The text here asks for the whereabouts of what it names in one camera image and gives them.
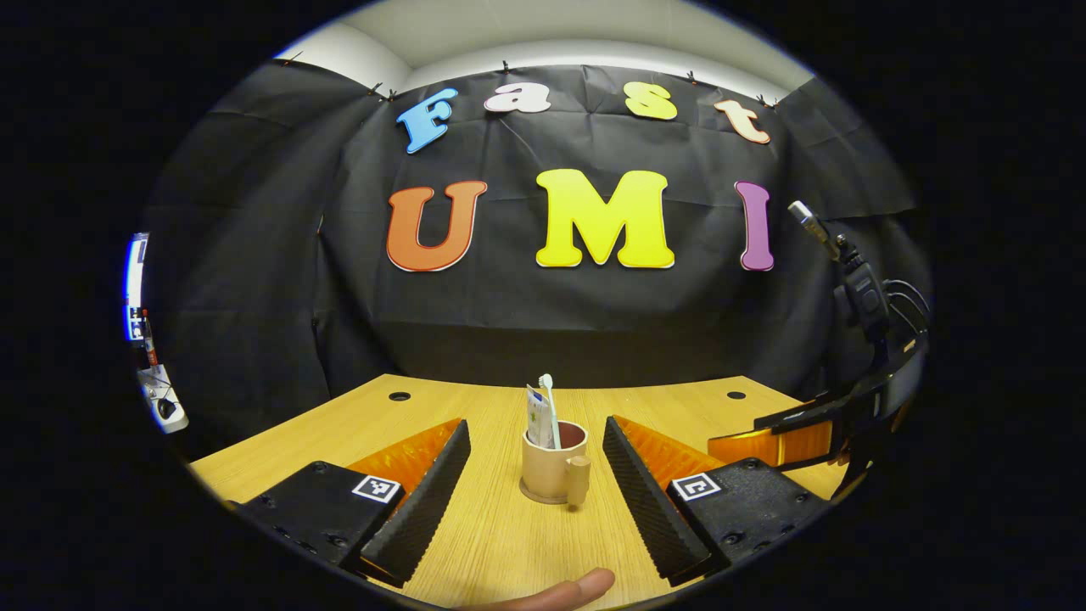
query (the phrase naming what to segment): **cup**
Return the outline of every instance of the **cup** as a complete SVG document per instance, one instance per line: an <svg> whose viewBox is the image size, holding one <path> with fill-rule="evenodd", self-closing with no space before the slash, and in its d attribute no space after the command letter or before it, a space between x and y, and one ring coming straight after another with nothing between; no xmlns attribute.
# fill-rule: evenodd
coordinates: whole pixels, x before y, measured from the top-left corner
<svg viewBox="0 0 1086 611"><path fill-rule="evenodd" d="M584 454L589 433L572 422L559 420L558 437L561 449L554 450L529 442L528 431L520 435L523 447L520 492L533 501L547 505L583 505L592 467L592 460Z"/></svg>

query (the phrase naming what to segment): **toothpaste tube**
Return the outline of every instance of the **toothpaste tube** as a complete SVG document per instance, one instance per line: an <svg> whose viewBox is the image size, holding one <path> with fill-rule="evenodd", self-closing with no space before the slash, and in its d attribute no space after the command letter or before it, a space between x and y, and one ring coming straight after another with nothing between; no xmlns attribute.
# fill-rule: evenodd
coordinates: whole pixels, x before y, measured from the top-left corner
<svg viewBox="0 0 1086 611"><path fill-rule="evenodd" d="M528 389L528 441L541 448L554 449L554 430L551 427L553 409L546 397Z"/></svg>

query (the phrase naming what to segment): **wooden table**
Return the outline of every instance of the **wooden table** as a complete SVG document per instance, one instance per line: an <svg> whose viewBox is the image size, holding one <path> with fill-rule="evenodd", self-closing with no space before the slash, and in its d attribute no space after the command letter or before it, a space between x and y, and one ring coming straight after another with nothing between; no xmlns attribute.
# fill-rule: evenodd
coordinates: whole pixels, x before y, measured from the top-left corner
<svg viewBox="0 0 1086 611"><path fill-rule="evenodd" d="M733 391L746 398L728 398ZM392 402L389 395L397 392L409 393L411 399ZM456 607L527 596L604 567L615 572L615 586L584 609L606 609L680 589L657 576L615 482L602 447L606 418L626 417L704 451L708 437L749 431L755 418L799 404L745 378L642 389L557 389L554 396L559 418L582 425L590 436L589 496L576 511L534 502L518 488L523 387L383 375L191 468L222 499L245 502L312 461L346 467L463 417L471 457L426 556L403 589L372 583ZM786 474L828 499L844 468L819 464Z"/></svg>

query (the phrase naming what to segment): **letter m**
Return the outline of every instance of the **letter m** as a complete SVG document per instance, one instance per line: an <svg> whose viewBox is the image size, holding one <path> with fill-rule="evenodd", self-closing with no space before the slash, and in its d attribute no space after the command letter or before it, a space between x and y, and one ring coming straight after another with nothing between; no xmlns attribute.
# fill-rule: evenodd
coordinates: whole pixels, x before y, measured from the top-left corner
<svg viewBox="0 0 1086 611"><path fill-rule="evenodd" d="M547 191L546 245L535 253L544 267L576 267L581 251L573 245L573 225L597 265L610 256L626 228L618 260L627 267L670 267L674 252L664 233L661 195L668 179L655 171L627 171L609 202L604 202L579 169L550 169L535 181Z"/></svg>

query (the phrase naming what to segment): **toothbrush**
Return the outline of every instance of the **toothbrush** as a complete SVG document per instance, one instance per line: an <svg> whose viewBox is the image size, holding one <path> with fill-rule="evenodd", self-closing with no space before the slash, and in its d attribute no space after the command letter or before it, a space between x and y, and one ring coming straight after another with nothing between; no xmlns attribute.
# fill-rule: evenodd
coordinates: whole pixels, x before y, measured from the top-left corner
<svg viewBox="0 0 1086 611"><path fill-rule="evenodd" d="M554 431L554 449L561 449L561 437L558 436L558 409L554 406L554 380L551 374L545 373L540 377L540 386L546 389L547 397L551 398L551 428Z"/></svg>

